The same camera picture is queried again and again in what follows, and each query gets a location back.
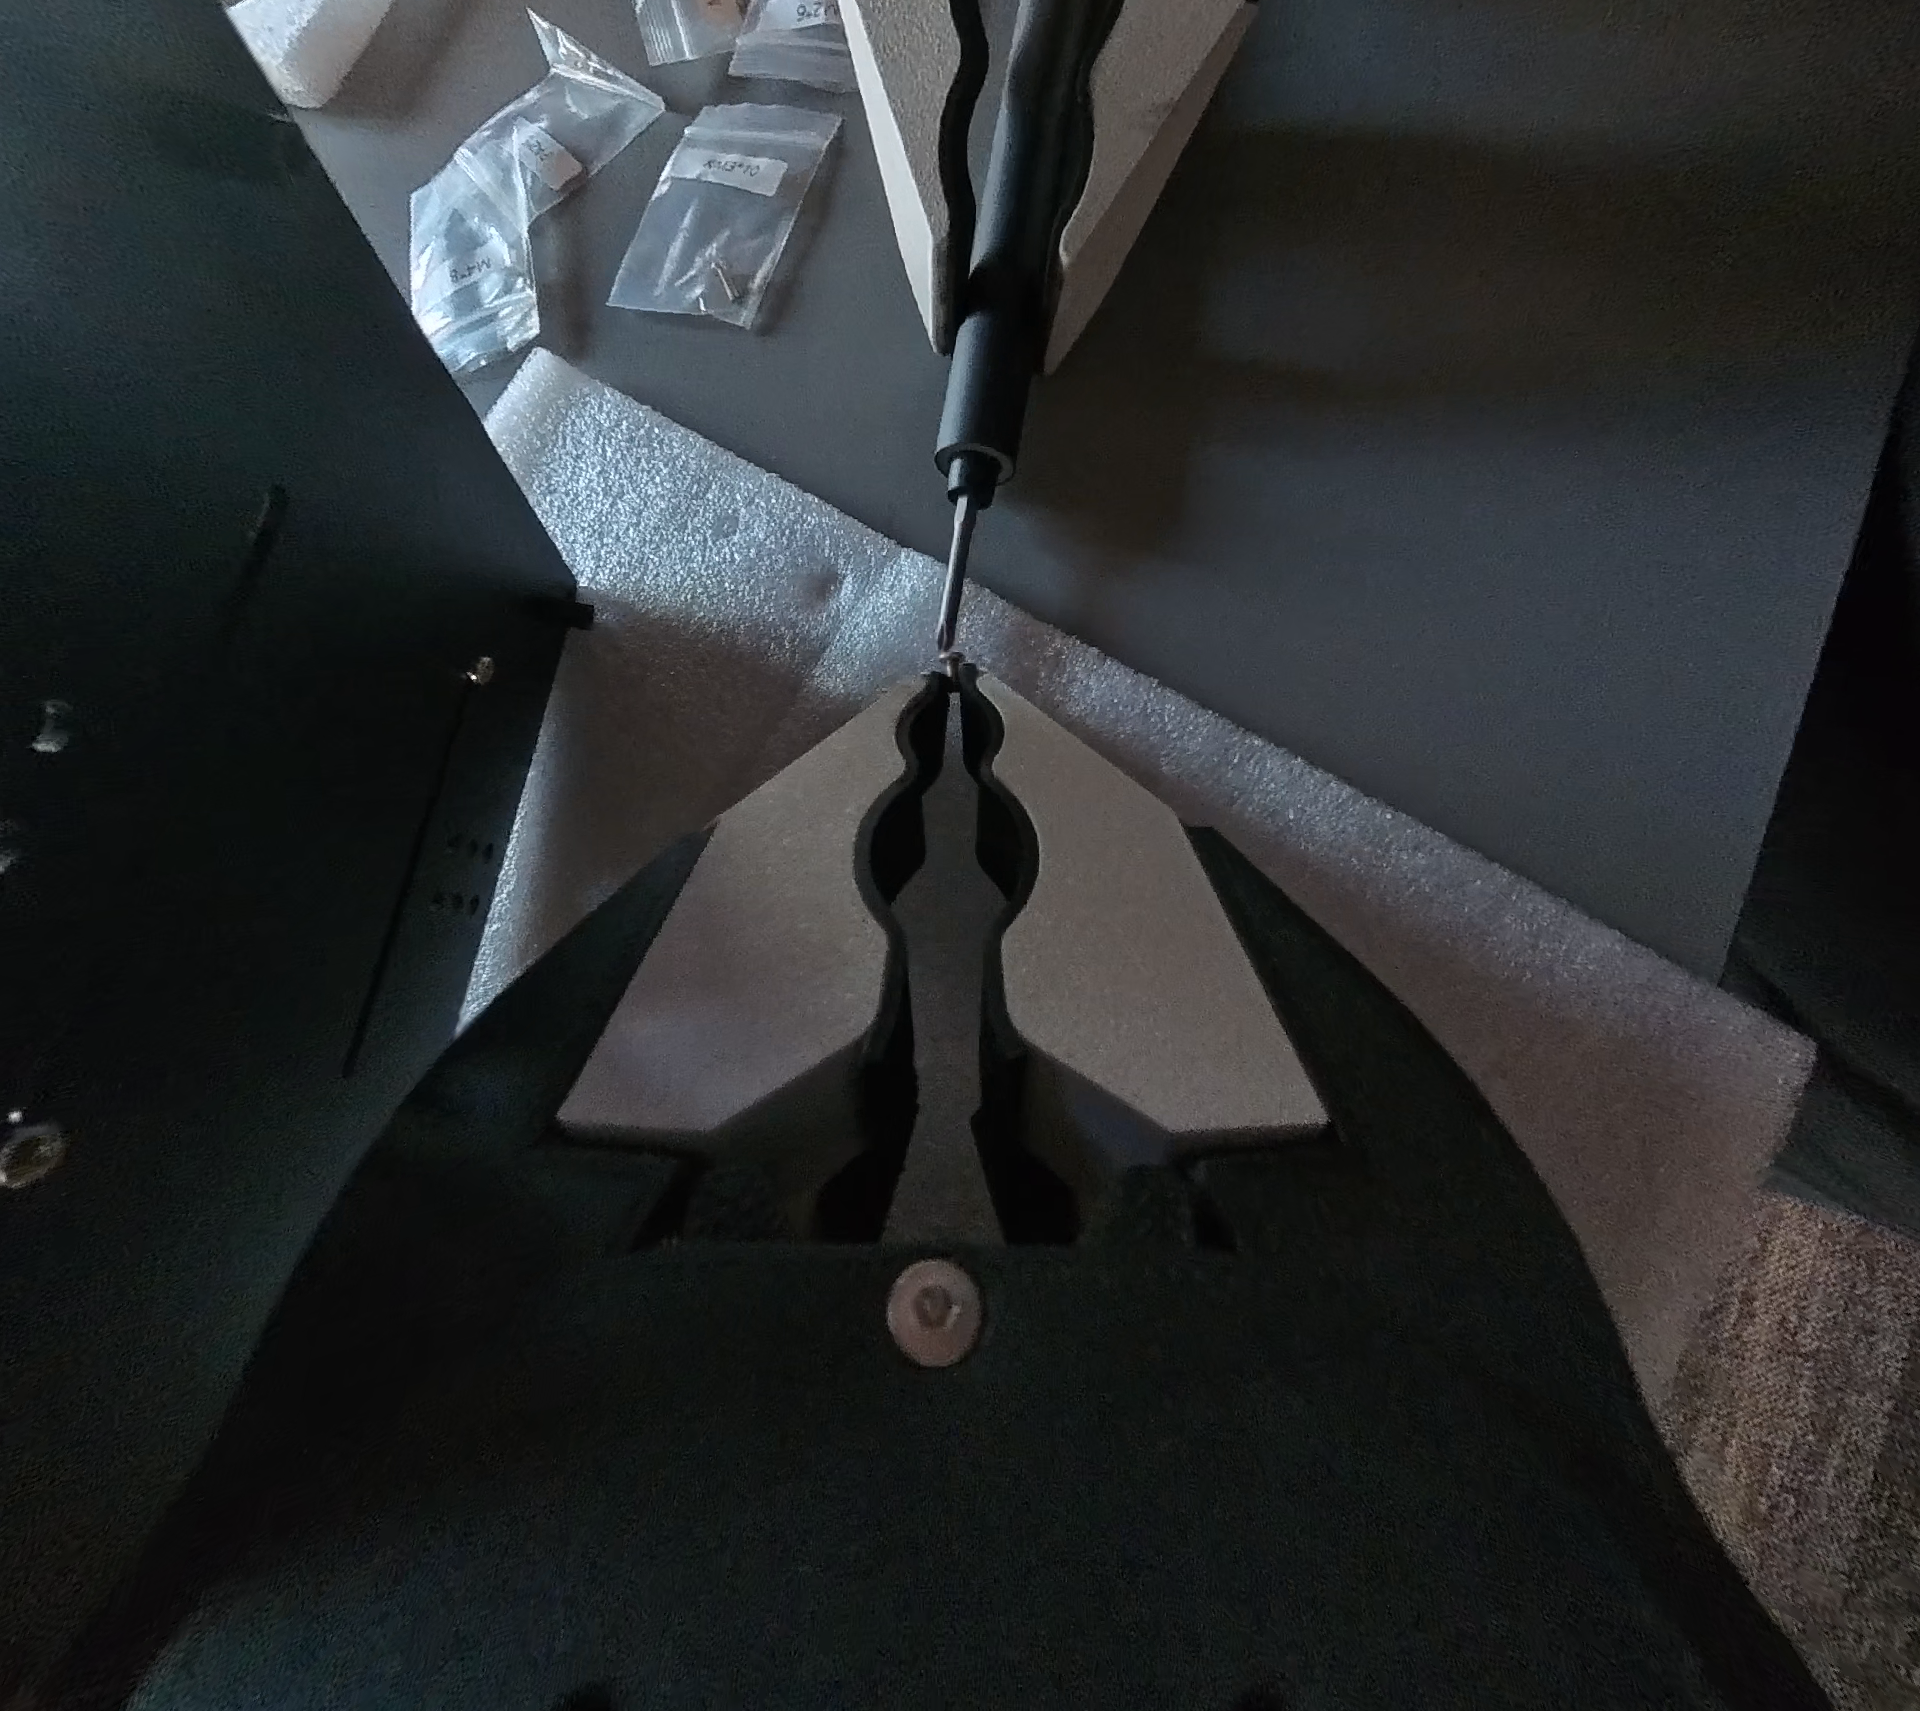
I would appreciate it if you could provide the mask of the black screwdriver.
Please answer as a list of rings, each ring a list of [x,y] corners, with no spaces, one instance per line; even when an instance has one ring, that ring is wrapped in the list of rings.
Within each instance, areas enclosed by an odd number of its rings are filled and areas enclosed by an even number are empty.
[[[1012,13],[932,444],[951,503],[932,655],[961,648],[971,533],[1022,458],[1029,393],[1043,377],[1061,285],[1061,230],[1087,186],[1098,8],[1101,0],[1016,0]]]

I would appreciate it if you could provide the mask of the pile of clear screw bags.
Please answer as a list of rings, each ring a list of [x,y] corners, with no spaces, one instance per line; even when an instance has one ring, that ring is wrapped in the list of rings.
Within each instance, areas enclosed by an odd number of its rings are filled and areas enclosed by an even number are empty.
[[[635,0],[648,64],[730,54],[733,83],[852,88],[837,0]],[[534,222],[627,156],[662,101],[531,8],[542,76],[409,192],[409,310],[452,373],[537,337]],[[785,101],[703,103],[672,139],[609,306],[755,330],[844,120]]]

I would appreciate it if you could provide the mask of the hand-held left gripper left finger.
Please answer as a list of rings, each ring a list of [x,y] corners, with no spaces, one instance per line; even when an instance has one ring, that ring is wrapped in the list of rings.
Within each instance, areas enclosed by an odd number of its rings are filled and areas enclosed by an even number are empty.
[[[921,671],[718,815],[558,1130],[758,1170],[798,1237],[877,1237],[916,1115],[891,904],[938,771]]]

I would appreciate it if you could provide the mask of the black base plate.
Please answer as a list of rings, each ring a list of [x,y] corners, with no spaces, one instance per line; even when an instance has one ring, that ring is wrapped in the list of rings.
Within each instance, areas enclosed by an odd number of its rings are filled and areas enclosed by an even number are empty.
[[[574,572],[219,0],[0,0],[3,1705],[451,1040]]]

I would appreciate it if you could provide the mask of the white foam sheet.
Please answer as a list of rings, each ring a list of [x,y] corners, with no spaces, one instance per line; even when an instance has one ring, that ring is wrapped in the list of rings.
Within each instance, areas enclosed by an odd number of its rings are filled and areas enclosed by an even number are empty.
[[[592,625],[542,707],[462,1024],[662,841],[927,669],[938,563],[534,350],[482,414]],[[1642,1388],[1739,1262],[1811,1040],[1571,904],[986,598],[985,665],[1221,828],[1477,1079]]]

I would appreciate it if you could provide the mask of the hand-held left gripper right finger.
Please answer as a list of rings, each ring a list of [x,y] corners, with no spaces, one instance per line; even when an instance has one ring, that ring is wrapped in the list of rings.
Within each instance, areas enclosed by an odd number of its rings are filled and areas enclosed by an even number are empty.
[[[971,1144],[1006,1241],[1078,1241],[1125,1170],[1325,1138],[1307,1062],[1187,832],[993,671],[957,671],[985,956]]]

